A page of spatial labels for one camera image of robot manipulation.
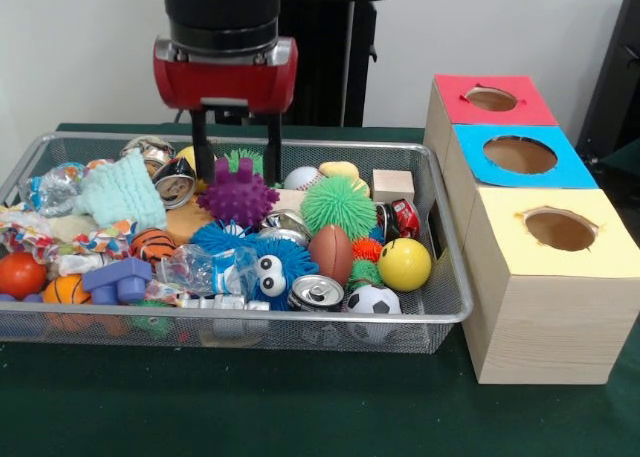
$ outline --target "metal basket rim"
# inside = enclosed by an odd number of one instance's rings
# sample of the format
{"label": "metal basket rim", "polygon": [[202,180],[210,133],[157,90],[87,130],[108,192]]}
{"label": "metal basket rim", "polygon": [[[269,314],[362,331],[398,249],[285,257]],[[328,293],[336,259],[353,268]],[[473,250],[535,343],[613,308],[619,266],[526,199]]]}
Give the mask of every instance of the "metal basket rim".
{"label": "metal basket rim", "polygon": [[[20,177],[25,173],[30,174],[49,142],[63,138],[82,138],[94,140],[129,140],[140,135],[150,134],[119,134],[107,132],[49,132],[34,139],[22,157],[18,160],[9,176],[0,186],[0,202],[5,202]],[[188,135],[162,135],[162,138],[170,141],[189,142]],[[224,137],[209,136],[209,141],[213,144],[254,144],[264,145],[266,138],[255,137]],[[435,154],[420,144],[399,143],[399,142],[359,142],[359,141],[335,141],[335,140],[299,140],[283,139],[283,145],[293,147],[337,147],[337,148],[395,148],[411,150],[425,155],[430,165],[430,173],[433,177],[435,187],[435,197],[438,210],[444,220],[451,222],[452,216],[449,202],[446,195],[444,182],[440,166]],[[453,260],[454,274],[460,290],[460,300],[462,309],[454,314],[444,315],[387,315],[380,316],[370,314],[349,314],[349,313],[326,313],[326,312],[294,312],[294,311],[249,311],[249,310],[226,310],[226,309],[183,309],[183,308],[158,308],[158,307],[138,307],[138,306],[102,306],[102,305],[61,305],[61,304],[37,304],[21,302],[0,302],[0,312],[21,312],[21,313],[55,313],[55,314],[96,314],[96,315],[119,315],[119,316],[166,316],[177,318],[202,318],[202,319],[246,319],[246,320],[274,320],[274,321],[312,321],[312,322],[370,322],[370,323],[395,323],[395,324],[454,324],[464,321],[473,310],[473,299],[470,288],[470,281],[466,270],[466,265],[458,245],[457,236],[452,230],[445,229],[447,247],[450,249]]]}

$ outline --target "white wall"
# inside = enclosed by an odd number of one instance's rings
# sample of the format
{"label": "white wall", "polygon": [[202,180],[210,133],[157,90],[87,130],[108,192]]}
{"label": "white wall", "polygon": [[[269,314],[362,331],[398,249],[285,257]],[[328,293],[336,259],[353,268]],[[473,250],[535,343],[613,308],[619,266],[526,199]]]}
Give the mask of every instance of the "white wall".
{"label": "white wall", "polygon": [[[422,127],[436,72],[532,75],[577,137],[621,0],[378,4],[365,124]],[[0,179],[59,122],[164,122],[151,49],[162,0],[0,0]]]}

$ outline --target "wire mesh basket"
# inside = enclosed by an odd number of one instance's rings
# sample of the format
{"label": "wire mesh basket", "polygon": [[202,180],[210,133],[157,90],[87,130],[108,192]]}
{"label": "wire mesh basket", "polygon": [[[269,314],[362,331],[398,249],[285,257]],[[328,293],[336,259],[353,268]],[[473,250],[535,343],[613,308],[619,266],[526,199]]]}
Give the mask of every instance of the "wire mesh basket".
{"label": "wire mesh basket", "polygon": [[[36,140],[0,187],[0,202],[18,202],[18,185],[64,162],[117,158],[135,135],[55,133]],[[176,149],[187,136],[166,136]],[[211,138],[217,155],[238,147],[261,151],[263,139]],[[431,151],[420,145],[331,141],[283,142],[283,174],[302,165],[351,161],[371,181],[373,169],[413,174],[420,241],[434,257],[420,289],[400,293],[401,315],[265,312],[137,306],[0,302],[0,341],[433,353],[451,327],[471,313],[469,281]]]}

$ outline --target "blue box lid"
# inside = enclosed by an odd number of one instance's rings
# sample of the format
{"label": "blue box lid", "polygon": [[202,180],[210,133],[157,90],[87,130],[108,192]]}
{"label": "blue box lid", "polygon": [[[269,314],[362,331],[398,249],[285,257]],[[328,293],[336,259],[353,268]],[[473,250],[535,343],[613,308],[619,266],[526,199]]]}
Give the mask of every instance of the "blue box lid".
{"label": "blue box lid", "polygon": [[480,182],[502,187],[598,188],[559,127],[454,125],[454,129]]}

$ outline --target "purple spiky ball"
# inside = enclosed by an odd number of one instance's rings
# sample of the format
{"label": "purple spiky ball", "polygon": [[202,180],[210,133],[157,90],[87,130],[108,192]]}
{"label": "purple spiky ball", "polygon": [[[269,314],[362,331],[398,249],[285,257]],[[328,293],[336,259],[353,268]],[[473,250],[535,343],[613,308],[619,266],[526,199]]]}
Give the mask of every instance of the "purple spiky ball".
{"label": "purple spiky ball", "polygon": [[212,217],[229,224],[232,220],[242,227],[260,223],[280,199],[274,189],[264,183],[258,173],[253,173],[253,160],[240,159],[238,171],[229,170],[229,161],[216,160],[216,179],[198,197],[198,205]]}

